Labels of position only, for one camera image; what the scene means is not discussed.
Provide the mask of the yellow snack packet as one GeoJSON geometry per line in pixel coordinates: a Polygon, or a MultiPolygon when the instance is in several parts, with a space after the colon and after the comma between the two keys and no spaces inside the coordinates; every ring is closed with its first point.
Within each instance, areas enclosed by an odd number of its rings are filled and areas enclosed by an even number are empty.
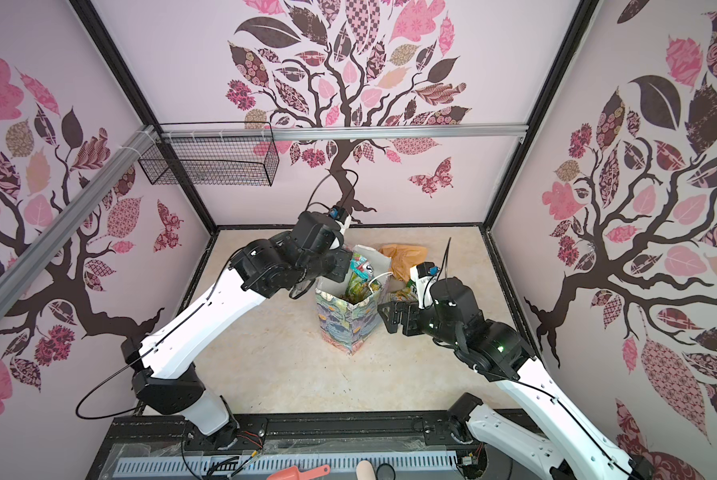
{"type": "Polygon", "coordinates": [[[348,287],[344,292],[344,300],[350,304],[358,304],[366,300],[372,294],[371,288],[368,286],[369,280],[360,276],[352,276],[348,280],[348,287]]]}

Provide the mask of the colourful paper gift bag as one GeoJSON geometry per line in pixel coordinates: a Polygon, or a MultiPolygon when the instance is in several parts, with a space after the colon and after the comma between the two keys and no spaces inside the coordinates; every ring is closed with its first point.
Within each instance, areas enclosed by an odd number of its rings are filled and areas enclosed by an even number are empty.
{"type": "Polygon", "coordinates": [[[380,324],[377,308],[387,292],[391,276],[391,260],[379,251],[356,245],[354,252],[368,258],[374,270],[374,278],[368,284],[372,294],[366,300],[358,304],[344,300],[344,292],[350,280],[349,267],[346,279],[342,282],[327,279],[316,282],[316,314],[322,339],[348,355],[356,354],[380,324]]]}

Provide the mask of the green yellow snack bag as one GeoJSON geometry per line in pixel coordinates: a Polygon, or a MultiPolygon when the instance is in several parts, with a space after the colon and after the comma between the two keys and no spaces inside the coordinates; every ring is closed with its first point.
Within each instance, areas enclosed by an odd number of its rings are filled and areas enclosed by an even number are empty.
{"type": "Polygon", "coordinates": [[[388,294],[390,301],[416,302],[418,300],[416,290],[413,286],[406,286],[400,290],[388,294]]]}

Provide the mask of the Fox's candy bag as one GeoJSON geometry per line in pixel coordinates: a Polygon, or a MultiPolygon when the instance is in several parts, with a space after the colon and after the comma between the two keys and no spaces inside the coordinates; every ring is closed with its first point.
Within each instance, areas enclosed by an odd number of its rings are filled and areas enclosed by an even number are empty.
{"type": "Polygon", "coordinates": [[[350,260],[350,280],[348,284],[366,284],[374,278],[374,270],[368,258],[364,255],[354,252],[352,260],[350,260]]]}

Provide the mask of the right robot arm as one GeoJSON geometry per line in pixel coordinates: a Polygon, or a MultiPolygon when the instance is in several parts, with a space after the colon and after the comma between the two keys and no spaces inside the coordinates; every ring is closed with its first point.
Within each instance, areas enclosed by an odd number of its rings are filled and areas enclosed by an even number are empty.
{"type": "Polygon", "coordinates": [[[386,330],[430,336],[513,398],[540,430],[533,433],[464,394],[449,410],[454,439],[492,446],[541,479],[653,478],[651,462],[628,454],[597,429],[512,327],[484,317],[459,279],[424,277],[417,292],[414,302],[379,306],[386,330]]]}

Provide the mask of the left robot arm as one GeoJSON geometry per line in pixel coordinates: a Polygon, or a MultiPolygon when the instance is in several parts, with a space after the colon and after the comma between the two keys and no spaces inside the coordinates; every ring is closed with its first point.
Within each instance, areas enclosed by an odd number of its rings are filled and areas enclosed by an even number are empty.
{"type": "Polygon", "coordinates": [[[296,300],[316,280],[340,282],[352,252],[350,214],[304,211],[294,228],[234,252],[214,284],[162,329],[122,344],[136,398],[162,415],[184,416],[202,435],[236,429],[226,402],[198,378],[194,360],[218,335],[280,291],[296,300]]]}

